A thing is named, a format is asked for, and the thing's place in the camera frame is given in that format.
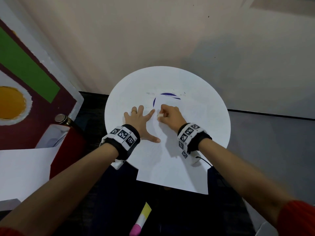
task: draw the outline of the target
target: green stripe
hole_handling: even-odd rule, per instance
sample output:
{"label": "green stripe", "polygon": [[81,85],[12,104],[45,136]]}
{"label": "green stripe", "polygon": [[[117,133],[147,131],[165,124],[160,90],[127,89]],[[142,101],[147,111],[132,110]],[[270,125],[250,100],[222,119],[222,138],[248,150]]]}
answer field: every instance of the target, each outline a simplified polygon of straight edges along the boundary
{"label": "green stripe", "polygon": [[50,103],[60,89],[2,28],[0,28],[0,63]]}

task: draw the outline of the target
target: yellow circle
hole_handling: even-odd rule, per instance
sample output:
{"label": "yellow circle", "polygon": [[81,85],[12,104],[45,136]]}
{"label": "yellow circle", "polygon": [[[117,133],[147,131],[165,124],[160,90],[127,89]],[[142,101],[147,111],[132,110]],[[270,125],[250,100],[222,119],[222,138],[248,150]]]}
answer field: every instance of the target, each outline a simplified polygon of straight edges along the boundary
{"label": "yellow circle", "polygon": [[0,86],[0,119],[14,119],[25,111],[26,101],[16,88]]}

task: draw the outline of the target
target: hand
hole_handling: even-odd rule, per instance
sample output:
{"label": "hand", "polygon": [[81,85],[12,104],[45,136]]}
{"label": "hand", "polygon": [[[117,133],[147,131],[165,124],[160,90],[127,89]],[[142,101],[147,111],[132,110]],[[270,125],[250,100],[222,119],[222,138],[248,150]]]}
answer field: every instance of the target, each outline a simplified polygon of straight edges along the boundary
{"label": "hand", "polygon": [[178,134],[180,127],[187,123],[180,113],[178,107],[162,104],[160,113],[163,113],[163,117],[159,117],[158,121],[165,123],[173,131],[175,131],[176,134]]}
{"label": "hand", "polygon": [[129,124],[133,126],[139,133],[140,138],[149,140],[154,143],[160,143],[161,140],[147,131],[147,121],[150,120],[152,117],[153,113],[155,112],[154,109],[152,109],[148,115],[143,116],[143,109],[144,106],[140,105],[137,111],[136,107],[132,107],[131,109],[131,116],[127,112],[124,113],[124,117],[126,120],[126,124]]}

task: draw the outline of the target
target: pink marker cap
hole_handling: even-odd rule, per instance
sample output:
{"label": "pink marker cap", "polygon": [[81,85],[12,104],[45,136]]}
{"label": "pink marker cap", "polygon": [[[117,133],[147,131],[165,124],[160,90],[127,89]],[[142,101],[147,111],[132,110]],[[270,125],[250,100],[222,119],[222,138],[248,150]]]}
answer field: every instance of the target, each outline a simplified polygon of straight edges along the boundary
{"label": "pink marker cap", "polygon": [[132,229],[131,229],[131,231],[130,231],[130,233],[129,233],[129,236],[138,236],[138,235],[140,234],[140,232],[141,232],[141,227],[140,227],[140,225],[139,225],[139,224],[135,224],[135,225],[132,227]]}

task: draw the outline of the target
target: left hand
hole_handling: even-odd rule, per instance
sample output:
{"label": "left hand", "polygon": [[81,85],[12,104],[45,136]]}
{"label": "left hand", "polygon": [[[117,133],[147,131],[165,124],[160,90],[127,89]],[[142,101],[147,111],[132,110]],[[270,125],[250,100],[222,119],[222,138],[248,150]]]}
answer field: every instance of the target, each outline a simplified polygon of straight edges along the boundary
{"label": "left hand", "polygon": [[131,116],[127,112],[125,112],[124,117],[126,120],[126,124],[133,126],[138,131],[140,138],[149,140],[154,143],[160,143],[161,140],[159,138],[151,135],[147,131],[147,121],[150,120],[155,110],[152,109],[146,116],[142,115],[143,110],[144,106],[140,105],[138,107],[138,111],[136,107],[132,107]]}

